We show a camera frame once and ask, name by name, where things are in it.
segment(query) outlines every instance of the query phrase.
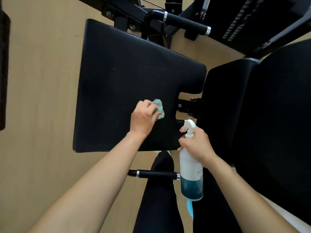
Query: green cleaning cloth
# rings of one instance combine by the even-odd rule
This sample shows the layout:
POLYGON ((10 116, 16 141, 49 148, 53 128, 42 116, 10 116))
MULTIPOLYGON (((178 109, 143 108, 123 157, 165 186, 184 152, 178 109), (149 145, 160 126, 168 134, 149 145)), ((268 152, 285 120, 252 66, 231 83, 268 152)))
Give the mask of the green cleaning cloth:
POLYGON ((164 111, 163 111, 162 101, 161 101, 160 99, 155 99, 155 100, 153 101, 153 103, 159 107, 159 108, 158 108, 157 110, 155 110, 153 113, 158 112, 158 111, 161 111, 162 114, 158 116, 158 119, 164 118, 164 111))

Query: black pants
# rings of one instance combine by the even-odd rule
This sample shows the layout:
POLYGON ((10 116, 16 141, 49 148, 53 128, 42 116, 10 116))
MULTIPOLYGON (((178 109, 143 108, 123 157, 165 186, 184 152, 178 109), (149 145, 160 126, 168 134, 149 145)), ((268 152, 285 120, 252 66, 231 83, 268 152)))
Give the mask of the black pants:
MULTIPOLYGON (((174 171, 167 151, 158 154, 151 170, 174 171)), ((204 196, 193 202, 193 233, 242 233, 214 177, 205 168, 203 181, 204 196)), ((148 179, 133 233, 184 233, 173 180, 148 179)))

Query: hand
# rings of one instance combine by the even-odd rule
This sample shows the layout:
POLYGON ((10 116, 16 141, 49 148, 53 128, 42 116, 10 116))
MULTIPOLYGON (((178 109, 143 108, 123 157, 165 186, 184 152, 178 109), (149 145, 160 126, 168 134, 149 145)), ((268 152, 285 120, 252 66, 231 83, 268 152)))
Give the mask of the hand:
POLYGON ((212 163, 213 159, 217 157, 215 154, 208 135, 204 132, 203 129, 196 127, 193 131, 193 138, 191 140, 186 140, 185 135, 179 139, 181 145, 178 148, 178 151, 181 151, 184 147, 188 152, 199 161, 203 167, 208 168, 207 166, 212 163))
POLYGON ((130 132, 145 139, 151 132, 159 115, 162 114, 161 111, 153 113, 158 108, 151 101, 139 101, 131 116, 130 132))

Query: person's right arm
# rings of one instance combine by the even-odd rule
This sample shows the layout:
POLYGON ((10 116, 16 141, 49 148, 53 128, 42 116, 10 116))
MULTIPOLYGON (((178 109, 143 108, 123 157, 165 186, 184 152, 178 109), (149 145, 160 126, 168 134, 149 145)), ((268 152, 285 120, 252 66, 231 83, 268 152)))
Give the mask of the person's right arm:
POLYGON ((179 139, 180 151, 189 153, 214 176, 243 233, 299 233, 275 211, 247 182, 225 161, 218 157, 207 134, 196 127, 192 140, 179 139))

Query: white sneaker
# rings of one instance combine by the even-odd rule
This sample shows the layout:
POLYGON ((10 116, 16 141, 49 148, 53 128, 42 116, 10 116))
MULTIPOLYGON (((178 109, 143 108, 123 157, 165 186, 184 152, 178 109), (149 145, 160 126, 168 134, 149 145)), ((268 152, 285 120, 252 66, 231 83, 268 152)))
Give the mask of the white sneaker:
POLYGON ((156 152, 156 155, 158 155, 161 151, 162 151, 162 150, 155 150, 154 152, 156 152))

